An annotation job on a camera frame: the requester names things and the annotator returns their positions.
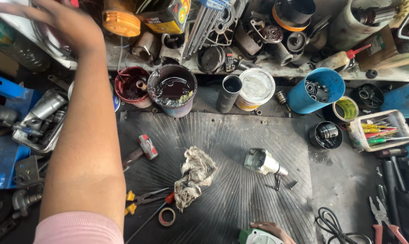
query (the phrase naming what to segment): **green power tool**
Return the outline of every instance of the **green power tool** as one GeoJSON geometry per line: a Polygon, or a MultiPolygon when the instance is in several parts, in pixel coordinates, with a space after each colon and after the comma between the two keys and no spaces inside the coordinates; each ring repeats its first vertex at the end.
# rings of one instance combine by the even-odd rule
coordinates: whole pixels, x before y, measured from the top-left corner
{"type": "Polygon", "coordinates": [[[240,244],[284,244],[275,236],[258,229],[240,230],[238,241],[240,244]]]}

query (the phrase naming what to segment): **red screwdriver handle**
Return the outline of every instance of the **red screwdriver handle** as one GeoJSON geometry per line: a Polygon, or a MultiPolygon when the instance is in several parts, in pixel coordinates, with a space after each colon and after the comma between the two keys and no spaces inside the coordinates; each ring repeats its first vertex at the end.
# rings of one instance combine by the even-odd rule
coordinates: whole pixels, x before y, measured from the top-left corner
{"type": "Polygon", "coordinates": [[[382,225],[373,225],[373,228],[375,229],[374,244],[382,244],[383,226],[382,225]]]}
{"type": "Polygon", "coordinates": [[[165,197],[165,201],[168,204],[171,204],[173,202],[173,200],[175,199],[175,192],[171,192],[168,196],[165,197]]]}
{"type": "Polygon", "coordinates": [[[408,241],[406,241],[405,237],[400,234],[399,227],[397,225],[388,225],[388,228],[394,233],[394,235],[402,244],[409,244],[408,241]]]}

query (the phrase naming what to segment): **pink sleeve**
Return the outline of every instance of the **pink sleeve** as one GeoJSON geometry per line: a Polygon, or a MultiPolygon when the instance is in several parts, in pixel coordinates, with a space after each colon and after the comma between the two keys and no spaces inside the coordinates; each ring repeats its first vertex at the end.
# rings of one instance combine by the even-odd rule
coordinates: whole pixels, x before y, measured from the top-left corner
{"type": "Polygon", "coordinates": [[[34,244],[123,244],[114,220],[92,212],[66,212],[44,219],[36,228],[34,244]]]}

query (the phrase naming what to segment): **dirty cloth rag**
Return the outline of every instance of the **dirty cloth rag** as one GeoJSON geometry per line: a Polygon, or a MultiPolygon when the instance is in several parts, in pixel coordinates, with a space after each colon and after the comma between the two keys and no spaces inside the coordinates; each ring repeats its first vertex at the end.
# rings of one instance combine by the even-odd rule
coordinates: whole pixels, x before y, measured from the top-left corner
{"type": "Polygon", "coordinates": [[[212,184],[218,169],[212,158],[196,146],[185,151],[185,158],[181,172],[186,175],[175,182],[176,207],[182,213],[184,208],[201,195],[199,186],[212,184]]]}

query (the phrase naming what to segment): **plastic tray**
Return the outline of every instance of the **plastic tray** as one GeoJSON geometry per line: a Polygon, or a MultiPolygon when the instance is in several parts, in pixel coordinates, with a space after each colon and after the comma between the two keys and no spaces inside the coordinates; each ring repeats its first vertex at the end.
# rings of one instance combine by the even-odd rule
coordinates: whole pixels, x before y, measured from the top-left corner
{"type": "Polygon", "coordinates": [[[385,119],[385,121],[390,123],[391,127],[397,127],[398,133],[395,134],[395,137],[406,137],[409,136],[409,126],[406,124],[406,119],[403,117],[403,114],[397,110],[388,110],[379,113],[374,113],[370,115],[364,115],[354,119],[353,121],[346,123],[346,128],[348,129],[349,137],[352,141],[354,148],[359,148],[366,150],[367,152],[374,152],[377,150],[391,148],[406,144],[409,142],[409,139],[405,140],[393,140],[385,143],[376,144],[369,146],[367,139],[364,135],[363,128],[361,123],[367,123],[367,120],[376,122],[380,119],[385,119]]]}

